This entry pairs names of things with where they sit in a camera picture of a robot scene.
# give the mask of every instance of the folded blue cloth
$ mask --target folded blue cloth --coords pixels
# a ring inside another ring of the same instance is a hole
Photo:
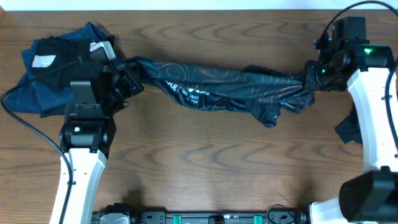
[[[69,34],[61,35],[59,38],[72,41],[108,40],[105,34],[90,22],[88,22],[84,28],[78,29]],[[33,79],[30,68],[39,42],[40,40],[33,41],[32,48],[21,52],[26,73],[19,83],[24,83]],[[121,62],[117,58],[113,63],[117,66]],[[11,93],[6,99],[6,104],[11,111],[21,113],[40,113],[65,105],[72,100],[73,92],[70,87],[66,87],[62,91],[58,91],[44,83],[32,82],[30,85],[23,86],[14,93]]]

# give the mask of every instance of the wood grain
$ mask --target wood grain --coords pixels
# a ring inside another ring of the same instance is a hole
[[[221,68],[263,65],[302,70],[317,57],[316,39],[336,11],[9,12],[0,30],[0,92],[21,78],[20,51],[32,40],[91,21],[115,34],[123,57]],[[372,43],[398,49],[395,17],[368,18]],[[335,196],[361,173],[359,144],[343,144],[334,127],[349,114],[347,93],[317,93],[302,114],[283,111],[275,128],[251,114],[204,112],[174,103],[146,86],[115,116],[118,131],[98,187],[95,209],[114,202],[169,210],[265,210]],[[62,117],[24,119],[58,139]],[[0,222],[48,223],[58,185],[59,156],[0,112]]]

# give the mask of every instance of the green led light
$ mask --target green led light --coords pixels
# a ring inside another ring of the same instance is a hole
[[[366,54],[370,54],[372,52],[372,49],[364,49]]]

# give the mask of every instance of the black cable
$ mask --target black cable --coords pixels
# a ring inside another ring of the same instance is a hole
[[[325,29],[323,30],[319,40],[322,41],[323,38],[325,37],[326,33],[328,32],[329,27],[332,25],[332,23],[337,19],[337,17],[339,17],[340,15],[342,15],[342,13],[356,7],[356,6],[360,6],[363,4],[378,4],[381,6],[384,6],[388,9],[390,9],[397,17],[398,17],[398,11],[396,9],[394,9],[392,6],[390,6],[387,3],[384,2],[380,2],[380,1],[363,1],[363,2],[358,2],[356,4],[352,4],[350,6],[348,6],[347,8],[341,10],[338,14],[336,14],[334,16],[334,18],[328,23],[328,25],[325,27]],[[392,120],[392,113],[391,113],[391,106],[390,106],[390,85],[391,85],[391,80],[392,80],[392,76],[394,75],[395,70],[397,69],[398,66],[398,57],[396,59],[396,61],[394,62],[394,66],[392,67],[392,69],[390,69],[390,74],[387,77],[386,80],[386,87],[385,87],[385,92],[384,92],[384,100],[386,101],[386,110],[387,110],[387,118],[388,118],[388,123],[390,125],[390,129],[391,129],[391,134],[392,134],[392,138],[394,140],[394,143],[396,145],[396,149],[397,149],[397,154],[395,155],[395,157],[398,157],[398,135],[397,135],[397,131],[395,129],[394,126],[394,121]]]
[[[51,71],[45,72],[39,76],[37,76],[36,78],[33,78],[31,80],[29,80],[28,82],[24,82],[21,83],[13,88],[11,88],[10,90],[7,90],[2,96],[1,96],[1,106],[4,108],[4,110],[7,112],[7,114],[9,114],[12,118],[14,118],[15,120],[17,120],[18,122],[20,122],[21,124],[23,124],[24,126],[26,126],[27,128],[29,128],[30,130],[32,130],[34,133],[38,134],[40,137],[44,138],[44,140],[46,140],[48,143],[50,143],[51,146],[53,146],[57,152],[61,155],[63,161],[66,163],[67,165],[67,169],[68,169],[68,174],[69,174],[69,181],[68,181],[68,189],[67,189],[67,194],[65,196],[65,201],[63,203],[63,207],[62,207],[62,212],[61,212],[61,216],[60,216],[60,224],[63,223],[63,218],[65,216],[65,212],[67,210],[67,206],[68,206],[68,201],[69,201],[69,196],[70,196],[70,191],[72,190],[72,185],[73,185],[73,172],[72,172],[72,167],[70,166],[70,163],[68,161],[68,159],[65,157],[65,155],[63,154],[62,150],[57,146],[57,144],[55,142],[53,142],[48,136],[46,136],[44,133],[42,133],[40,130],[38,130],[37,128],[33,127],[33,125],[29,124],[28,122],[24,121],[22,118],[18,117],[14,112],[12,112],[7,104],[6,104],[6,98],[8,95],[10,95],[12,92],[18,90],[19,88],[26,86],[34,81],[37,81],[38,79],[46,76],[46,75],[50,75],[51,73],[57,71],[57,70],[61,70],[65,67],[68,67],[70,65],[73,65],[74,63],[77,63],[76,61],[73,62],[69,62],[66,63],[65,65],[61,65]]]
[[[266,215],[267,215],[268,220],[269,220],[272,224],[277,224],[276,222],[274,222],[272,219],[269,218],[269,212],[270,212],[271,209],[272,209],[273,207],[275,207],[275,206],[280,206],[280,207],[282,207],[282,208],[286,208],[285,206],[283,206],[283,205],[281,205],[281,204],[273,204],[273,205],[271,205],[271,207],[268,208]],[[292,222],[286,223],[286,224],[293,224],[293,223],[296,221],[296,216],[293,216],[289,211],[286,211],[286,212],[293,218],[293,221],[292,221]]]
[[[386,102],[387,118],[388,118],[388,123],[390,124],[392,138],[394,139],[394,143],[396,145],[397,153],[398,153],[398,136],[397,136],[396,127],[394,126],[394,121],[392,120],[392,113],[391,113],[391,106],[390,106],[390,98],[391,98],[390,97],[390,85],[391,85],[392,76],[394,75],[394,72],[397,70],[397,66],[398,66],[398,57],[396,59],[396,62],[394,64],[393,68],[390,70],[390,74],[387,77],[386,89],[384,90],[384,101]]]

